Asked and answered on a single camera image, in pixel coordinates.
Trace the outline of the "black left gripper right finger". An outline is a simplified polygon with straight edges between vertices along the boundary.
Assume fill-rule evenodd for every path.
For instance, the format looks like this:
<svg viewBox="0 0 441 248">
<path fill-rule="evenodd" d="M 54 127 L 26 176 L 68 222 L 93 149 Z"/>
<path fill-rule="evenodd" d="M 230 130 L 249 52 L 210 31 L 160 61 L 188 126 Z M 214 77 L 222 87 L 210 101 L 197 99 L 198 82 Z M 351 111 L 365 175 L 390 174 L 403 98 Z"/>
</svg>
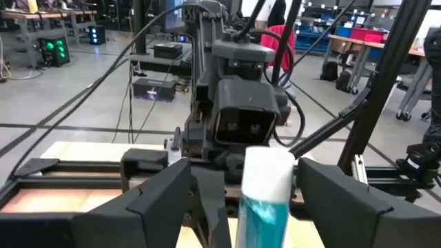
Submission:
<svg viewBox="0 0 441 248">
<path fill-rule="evenodd" d="M 440 248 L 440 215 L 309 158 L 297 186 L 326 247 Z"/>
</svg>

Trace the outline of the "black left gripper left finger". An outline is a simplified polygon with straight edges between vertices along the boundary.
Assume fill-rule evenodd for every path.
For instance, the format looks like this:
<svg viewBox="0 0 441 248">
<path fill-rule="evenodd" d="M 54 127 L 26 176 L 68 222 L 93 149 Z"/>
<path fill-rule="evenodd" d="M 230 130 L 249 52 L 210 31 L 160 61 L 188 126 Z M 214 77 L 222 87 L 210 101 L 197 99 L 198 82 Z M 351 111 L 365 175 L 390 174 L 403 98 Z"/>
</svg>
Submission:
<svg viewBox="0 0 441 248">
<path fill-rule="evenodd" d="M 191 177 L 182 158 L 88 212 L 2 214 L 1 247 L 175 247 Z"/>
</svg>

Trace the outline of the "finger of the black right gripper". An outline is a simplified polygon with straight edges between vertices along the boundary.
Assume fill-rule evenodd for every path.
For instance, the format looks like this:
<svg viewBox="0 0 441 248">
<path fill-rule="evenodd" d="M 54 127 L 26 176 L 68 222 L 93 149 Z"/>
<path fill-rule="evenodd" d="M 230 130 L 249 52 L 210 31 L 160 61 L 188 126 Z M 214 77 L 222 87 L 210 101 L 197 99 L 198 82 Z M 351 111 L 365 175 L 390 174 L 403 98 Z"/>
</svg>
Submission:
<svg viewBox="0 0 441 248">
<path fill-rule="evenodd" d="M 196 183 L 196 205 L 192 229 L 204 248 L 231 248 L 225 205 L 224 173 L 193 167 Z"/>
</svg>

